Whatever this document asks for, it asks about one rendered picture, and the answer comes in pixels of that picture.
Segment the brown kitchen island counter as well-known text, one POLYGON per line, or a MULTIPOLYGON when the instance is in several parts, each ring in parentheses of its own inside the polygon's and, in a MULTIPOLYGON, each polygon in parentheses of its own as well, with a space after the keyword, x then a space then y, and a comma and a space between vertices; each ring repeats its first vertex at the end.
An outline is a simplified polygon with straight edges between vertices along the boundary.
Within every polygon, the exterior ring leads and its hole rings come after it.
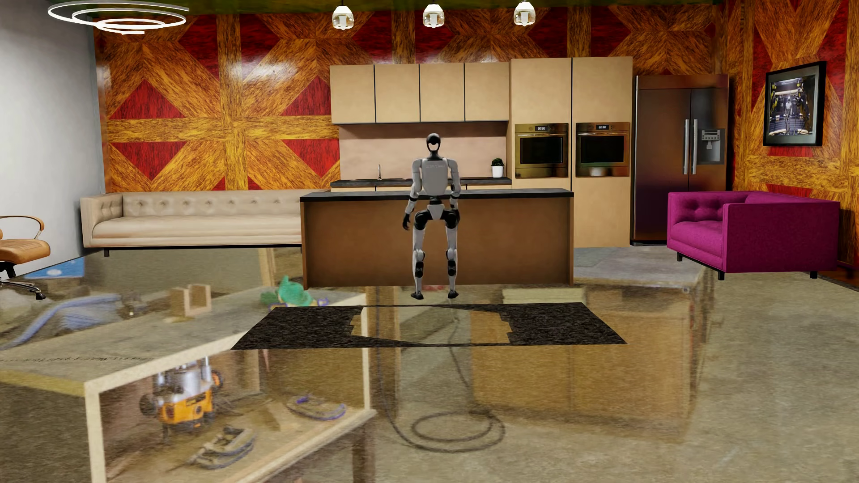
MULTIPOLYGON (((413 285, 408 193, 302 196, 305 287, 413 285)), ((457 285, 571 284, 573 201, 561 188, 462 192, 457 285)))

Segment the robot leg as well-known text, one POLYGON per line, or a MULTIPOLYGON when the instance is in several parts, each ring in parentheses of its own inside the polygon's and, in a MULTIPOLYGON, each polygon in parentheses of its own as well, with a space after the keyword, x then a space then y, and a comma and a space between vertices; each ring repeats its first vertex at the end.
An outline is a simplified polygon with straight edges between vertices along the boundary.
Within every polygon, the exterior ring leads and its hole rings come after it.
POLYGON ((447 258, 447 275, 448 275, 448 282, 449 282, 447 298, 448 299, 454 299, 454 298, 457 298, 457 296, 458 296, 458 292, 455 289, 455 280, 456 280, 456 275, 457 275, 457 259, 458 259, 457 258, 458 257, 457 256, 457 233, 458 233, 458 231, 457 231, 457 228, 456 229, 449 229, 447 227, 447 219, 450 215, 450 211, 451 210, 443 210, 441 220, 443 220, 445 222, 445 225, 446 225, 446 238, 447 238, 446 258, 447 258))
POLYGON ((433 219, 429 210, 417 212, 414 216, 412 227, 412 274, 415 283, 415 291, 411 297, 417 300, 424 299, 422 293, 422 280, 424 276, 424 234, 426 224, 433 219))

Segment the robot left leg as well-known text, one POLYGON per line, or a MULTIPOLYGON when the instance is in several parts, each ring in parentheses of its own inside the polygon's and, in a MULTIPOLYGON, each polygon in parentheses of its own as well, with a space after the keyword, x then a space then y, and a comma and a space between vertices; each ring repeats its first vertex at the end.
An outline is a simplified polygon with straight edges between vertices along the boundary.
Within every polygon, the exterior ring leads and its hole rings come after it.
POLYGON ((450 211, 451 210, 443 210, 441 220, 443 220, 445 222, 445 225, 446 225, 446 238, 447 238, 446 258, 447 258, 447 275, 448 275, 448 282, 449 282, 447 298, 448 299, 454 299, 454 298, 457 298, 457 296, 458 296, 458 292, 455 289, 455 280, 456 280, 456 275, 457 275, 457 259, 458 259, 457 258, 458 257, 457 256, 457 233, 458 233, 458 231, 457 231, 457 228, 456 229, 449 229, 447 227, 447 219, 450 215, 450 211))

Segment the grey white robot torso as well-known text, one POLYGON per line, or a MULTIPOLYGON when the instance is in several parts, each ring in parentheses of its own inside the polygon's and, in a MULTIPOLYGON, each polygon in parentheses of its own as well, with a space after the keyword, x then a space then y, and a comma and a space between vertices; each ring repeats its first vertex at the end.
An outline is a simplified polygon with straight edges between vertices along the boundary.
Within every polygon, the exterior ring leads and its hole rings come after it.
POLYGON ((426 157, 412 164, 412 191, 414 194, 440 196, 449 185, 448 176, 458 178, 458 164, 454 159, 426 157))

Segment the green plush toy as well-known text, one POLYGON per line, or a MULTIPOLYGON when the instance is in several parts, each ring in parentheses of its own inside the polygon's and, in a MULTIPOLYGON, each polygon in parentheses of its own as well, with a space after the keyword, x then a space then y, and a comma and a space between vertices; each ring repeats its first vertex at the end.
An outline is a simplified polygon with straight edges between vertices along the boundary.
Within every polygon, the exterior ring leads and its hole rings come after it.
POLYGON ((290 281, 289 276, 284 276, 276 288, 276 291, 265 291, 260 295, 260 302, 269 309, 274 307, 306 307, 326 306, 329 304, 327 298, 315 299, 309 292, 305 291, 302 283, 290 281))

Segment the black speckled floor rug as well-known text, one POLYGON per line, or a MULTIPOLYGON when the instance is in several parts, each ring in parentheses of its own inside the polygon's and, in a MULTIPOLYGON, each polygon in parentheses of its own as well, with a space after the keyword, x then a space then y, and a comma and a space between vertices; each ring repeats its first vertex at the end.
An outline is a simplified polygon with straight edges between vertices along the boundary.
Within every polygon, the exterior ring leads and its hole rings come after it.
MULTIPOLYGON (((467 346, 624 345, 625 341, 582 302, 438 304, 439 309, 499 315, 507 342, 467 346)), ((232 346, 233 350, 424 347, 424 343, 353 335, 363 306, 277 307, 232 346)))

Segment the beige tall oven cabinet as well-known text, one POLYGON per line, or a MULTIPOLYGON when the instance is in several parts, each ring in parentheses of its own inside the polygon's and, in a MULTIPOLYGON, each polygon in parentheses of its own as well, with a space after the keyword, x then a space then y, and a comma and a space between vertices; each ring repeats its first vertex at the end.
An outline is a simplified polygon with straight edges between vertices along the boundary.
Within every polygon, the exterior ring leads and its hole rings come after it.
POLYGON ((574 247, 629 245, 630 177, 576 177, 577 123, 631 122, 631 57, 510 60, 508 176, 512 188, 564 188, 574 192, 574 247), (570 126, 566 178, 515 178, 516 124, 570 126))

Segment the beige tufted sofa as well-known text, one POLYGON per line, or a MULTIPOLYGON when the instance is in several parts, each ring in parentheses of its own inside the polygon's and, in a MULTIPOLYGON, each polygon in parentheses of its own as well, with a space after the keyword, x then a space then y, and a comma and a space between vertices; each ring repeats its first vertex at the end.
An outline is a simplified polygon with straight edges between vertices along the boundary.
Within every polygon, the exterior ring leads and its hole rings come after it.
POLYGON ((80 199, 84 247, 284 246, 310 189, 114 192, 80 199))

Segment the yellow black power tool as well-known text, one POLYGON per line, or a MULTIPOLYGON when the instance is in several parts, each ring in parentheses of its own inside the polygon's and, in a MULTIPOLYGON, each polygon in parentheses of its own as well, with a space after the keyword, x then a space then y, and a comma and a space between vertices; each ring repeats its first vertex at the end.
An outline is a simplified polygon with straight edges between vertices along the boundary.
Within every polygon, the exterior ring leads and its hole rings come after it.
POLYGON ((211 368, 209 357, 159 372, 152 381, 152 393, 142 395, 139 409, 161 423, 163 443, 173 430, 194 430, 214 421, 214 394, 223 378, 211 368))

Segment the blue flat box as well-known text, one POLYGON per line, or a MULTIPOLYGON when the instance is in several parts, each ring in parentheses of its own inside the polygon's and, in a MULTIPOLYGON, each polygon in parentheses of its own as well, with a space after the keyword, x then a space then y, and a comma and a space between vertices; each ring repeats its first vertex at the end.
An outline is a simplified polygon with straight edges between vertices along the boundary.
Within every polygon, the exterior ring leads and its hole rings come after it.
POLYGON ((85 275, 85 258, 79 257, 35 271, 32 279, 79 279, 85 275))

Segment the white spiral ceiling light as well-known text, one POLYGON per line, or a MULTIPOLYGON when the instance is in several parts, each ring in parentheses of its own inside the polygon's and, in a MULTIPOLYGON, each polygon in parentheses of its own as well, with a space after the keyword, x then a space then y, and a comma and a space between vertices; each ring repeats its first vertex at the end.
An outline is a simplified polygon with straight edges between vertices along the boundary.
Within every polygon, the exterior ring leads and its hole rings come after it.
POLYGON ((48 15, 56 20, 122 35, 178 27, 187 22, 189 13, 185 6, 146 0, 69 0, 48 8, 48 15))

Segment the brown leather office chair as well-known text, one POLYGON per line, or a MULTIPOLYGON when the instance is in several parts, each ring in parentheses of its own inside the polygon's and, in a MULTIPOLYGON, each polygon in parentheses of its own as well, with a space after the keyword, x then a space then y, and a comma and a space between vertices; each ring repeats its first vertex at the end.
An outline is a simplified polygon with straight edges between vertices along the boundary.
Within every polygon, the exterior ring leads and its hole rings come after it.
POLYGON ((46 258, 51 254, 50 245, 38 238, 45 229, 45 224, 40 218, 36 216, 12 215, 0 216, 0 219, 13 217, 29 218, 36 221, 38 223, 38 231, 32 239, 5 239, 3 231, 0 229, 0 271, 6 271, 11 279, 16 277, 16 265, 46 258))

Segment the black wall kitchen counter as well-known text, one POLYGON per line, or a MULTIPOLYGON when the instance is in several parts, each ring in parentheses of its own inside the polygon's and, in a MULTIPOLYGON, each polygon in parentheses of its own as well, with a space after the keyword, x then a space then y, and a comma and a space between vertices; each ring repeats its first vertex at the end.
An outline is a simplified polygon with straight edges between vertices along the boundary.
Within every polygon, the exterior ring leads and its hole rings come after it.
MULTIPOLYGON (((507 177, 499 178, 461 178, 460 184, 464 189, 470 186, 511 186, 512 180, 507 177)), ((370 190, 380 191, 382 188, 408 191, 412 186, 411 178, 399 179, 359 179, 332 181, 329 185, 331 190, 370 190)))

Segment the beige upper wall cabinets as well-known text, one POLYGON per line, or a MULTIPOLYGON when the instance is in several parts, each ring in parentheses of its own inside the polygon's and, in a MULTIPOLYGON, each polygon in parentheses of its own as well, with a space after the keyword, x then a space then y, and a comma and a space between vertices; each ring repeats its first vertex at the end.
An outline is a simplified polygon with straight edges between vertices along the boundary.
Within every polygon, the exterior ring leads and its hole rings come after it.
POLYGON ((332 123, 507 121, 510 64, 357 64, 330 67, 332 123))

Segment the small wooden bracket block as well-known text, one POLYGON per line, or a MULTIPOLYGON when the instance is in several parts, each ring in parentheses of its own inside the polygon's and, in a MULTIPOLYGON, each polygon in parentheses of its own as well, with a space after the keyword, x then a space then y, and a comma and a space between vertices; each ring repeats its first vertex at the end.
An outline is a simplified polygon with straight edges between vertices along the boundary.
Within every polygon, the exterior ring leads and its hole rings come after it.
POLYGON ((212 310, 209 284, 188 284, 169 291, 169 313, 173 317, 191 318, 212 310))

